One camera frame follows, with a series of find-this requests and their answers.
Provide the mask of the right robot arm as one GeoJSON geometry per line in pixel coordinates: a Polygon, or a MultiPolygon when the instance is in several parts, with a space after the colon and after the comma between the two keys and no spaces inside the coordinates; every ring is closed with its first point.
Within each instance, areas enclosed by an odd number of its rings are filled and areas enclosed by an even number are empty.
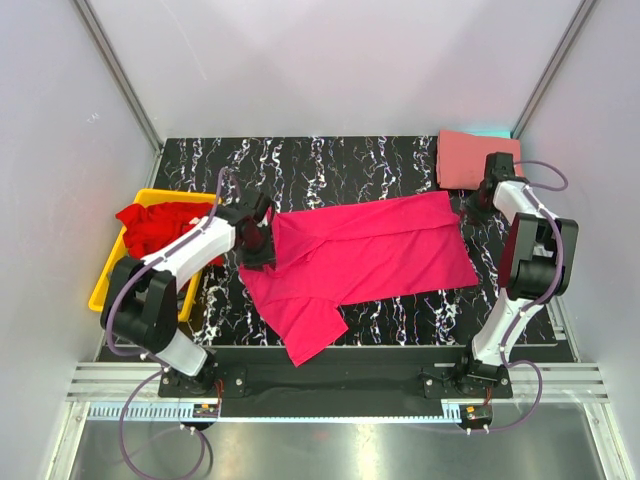
{"type": "Polygon", "coordinates": [[[515,171],[509,153],[486,157],[484,178],[464,212],[474,219],[501,213],[509,232],[498,265],[499,294],[483,328],[454,369],[459,393],[479,397],[508,384],[510,355],[529,321],[568,288],[579,226],[552,213],[535,184],[515,171]]]}

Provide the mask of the magenta pink t shirt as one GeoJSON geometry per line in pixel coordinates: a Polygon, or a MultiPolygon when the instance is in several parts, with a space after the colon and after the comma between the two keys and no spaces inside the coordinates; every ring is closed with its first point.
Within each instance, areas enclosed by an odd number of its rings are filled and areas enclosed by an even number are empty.
{"type": "Polygon", "coordinates": [[[478,282],[444,191],[280,213],[272,232],[275,263],[239,276],[296,367],[347,331],[341,306],[478,282]]]}

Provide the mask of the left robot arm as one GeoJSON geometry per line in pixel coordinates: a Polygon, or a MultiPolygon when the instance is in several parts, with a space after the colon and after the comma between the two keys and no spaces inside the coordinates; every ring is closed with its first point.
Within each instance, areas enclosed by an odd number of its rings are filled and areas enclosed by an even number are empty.
{"type": "Polygon", "coordinates": [[[127,340],[181,373],[181,384],[193,395],[208,394],[216,382],[214,357],[179,330],[178,292],[210,261],[231,251],[243,267],[273,266],[274,216],[273,200],[249,191],[199,216],[159,252],[117,261],[100,319],[108,338],[127,340]]]}

